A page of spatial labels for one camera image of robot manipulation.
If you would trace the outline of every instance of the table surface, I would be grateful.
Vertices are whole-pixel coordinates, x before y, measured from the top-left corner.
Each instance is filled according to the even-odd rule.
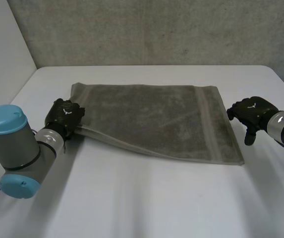
[[[284,83],[265,66],[45,67],[12,103],[39,130],[76,82],[214,85],[226,108],[261,96],[284,110]],[[247,147],[243,125],[231,126],[244,166],[148,157],[76,136],[35,197],[0,192],[0,237],[284,237],[284,148],[263,131]]]

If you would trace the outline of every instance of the towel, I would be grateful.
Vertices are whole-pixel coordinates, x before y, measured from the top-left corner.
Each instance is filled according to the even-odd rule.
[[[244,164],[217,87],[76,83],[70,100],[85,108],[75,133],[150,156]]]

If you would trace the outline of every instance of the blue cap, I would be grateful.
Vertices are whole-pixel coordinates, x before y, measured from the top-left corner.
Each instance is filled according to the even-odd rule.
[[[27,117],[18,106],[0,106],[0,135],[16,132],[26,124]]]
[[[8,174],[0,179],[2,192],[15,198],[31,198],[40,186],[36,180],[23,175]]]

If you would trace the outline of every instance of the gray towel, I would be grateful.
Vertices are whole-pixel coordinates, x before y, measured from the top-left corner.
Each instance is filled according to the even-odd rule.
[[[86,110],[78,134],[151,156],[244,164],[217,87],[76,83],[70,99]]]

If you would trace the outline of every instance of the concrete wall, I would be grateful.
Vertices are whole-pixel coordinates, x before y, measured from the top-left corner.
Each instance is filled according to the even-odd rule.
[[[8,2],[37,67],[261,64],[284,80],[282,0]]]

